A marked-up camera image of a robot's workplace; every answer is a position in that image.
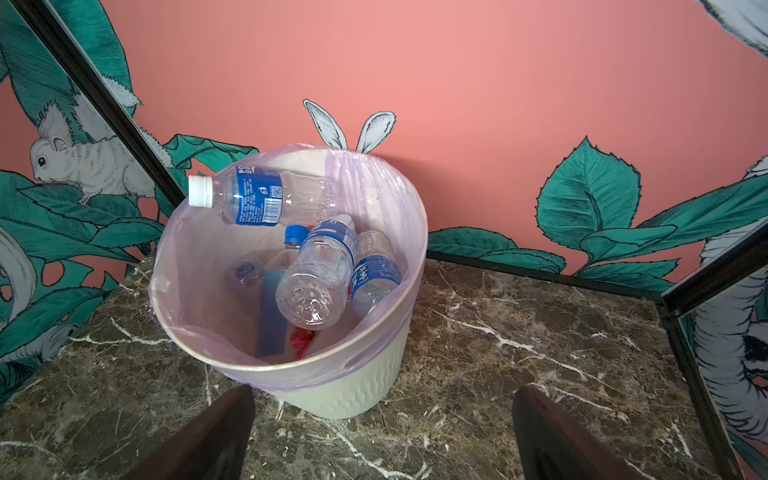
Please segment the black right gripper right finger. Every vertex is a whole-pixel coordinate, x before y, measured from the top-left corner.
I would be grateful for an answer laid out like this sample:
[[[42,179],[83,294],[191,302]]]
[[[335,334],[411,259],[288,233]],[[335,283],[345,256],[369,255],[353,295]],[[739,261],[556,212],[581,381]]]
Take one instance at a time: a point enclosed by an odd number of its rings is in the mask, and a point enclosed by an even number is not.
[[[640,479],[560,405],[533,386],[520,387],[513,426],[526,479]]]

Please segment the blue label bottle white cap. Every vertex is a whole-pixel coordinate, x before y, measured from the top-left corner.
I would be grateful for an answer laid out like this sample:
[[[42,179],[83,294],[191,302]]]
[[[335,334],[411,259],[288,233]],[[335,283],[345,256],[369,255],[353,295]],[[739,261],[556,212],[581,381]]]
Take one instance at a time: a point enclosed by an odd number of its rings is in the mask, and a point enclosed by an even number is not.
[[[333,180],[245,164],[212,177],[190,176],[188,203],[242,226],[309,226],[339,213]]]

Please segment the red label cola bottle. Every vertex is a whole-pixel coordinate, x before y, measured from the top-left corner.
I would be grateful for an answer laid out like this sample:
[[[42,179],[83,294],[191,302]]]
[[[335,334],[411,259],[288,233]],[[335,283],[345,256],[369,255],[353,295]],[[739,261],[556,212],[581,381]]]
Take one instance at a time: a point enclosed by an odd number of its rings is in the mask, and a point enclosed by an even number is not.
[[[303,328],[295,328],[290,336],[290,343],[295,350],[295,360],[301,360],[311,346],[316,332]]]

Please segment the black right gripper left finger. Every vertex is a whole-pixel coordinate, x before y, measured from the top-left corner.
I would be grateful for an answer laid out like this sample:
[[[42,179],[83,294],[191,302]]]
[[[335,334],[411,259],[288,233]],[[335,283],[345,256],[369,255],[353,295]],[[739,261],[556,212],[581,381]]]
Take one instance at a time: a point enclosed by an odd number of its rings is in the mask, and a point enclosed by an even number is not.
[[[127,479],[238,479],[255,418],[253,390],[233,388],[125,475]]]

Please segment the long clear bottle blue label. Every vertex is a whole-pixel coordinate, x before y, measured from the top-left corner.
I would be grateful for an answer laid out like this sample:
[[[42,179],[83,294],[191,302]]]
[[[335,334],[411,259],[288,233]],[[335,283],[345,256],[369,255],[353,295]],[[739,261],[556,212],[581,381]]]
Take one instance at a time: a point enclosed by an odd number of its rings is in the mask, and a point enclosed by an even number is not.
[[[238,259],[226,274],[226,279],[233,288],[245,290],[261,288],[263,277],[263,263],[255,257]]]

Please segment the crushed clear plastic bottle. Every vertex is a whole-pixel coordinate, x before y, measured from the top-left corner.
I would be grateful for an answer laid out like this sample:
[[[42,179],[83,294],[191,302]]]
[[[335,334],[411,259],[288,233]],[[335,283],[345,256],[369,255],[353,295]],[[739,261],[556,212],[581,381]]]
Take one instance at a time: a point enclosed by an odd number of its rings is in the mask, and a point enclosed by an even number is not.
[[[388,236],[367,230],[357,237],[357,263],[350,282],[352,309],[364,318],[402,281]]]

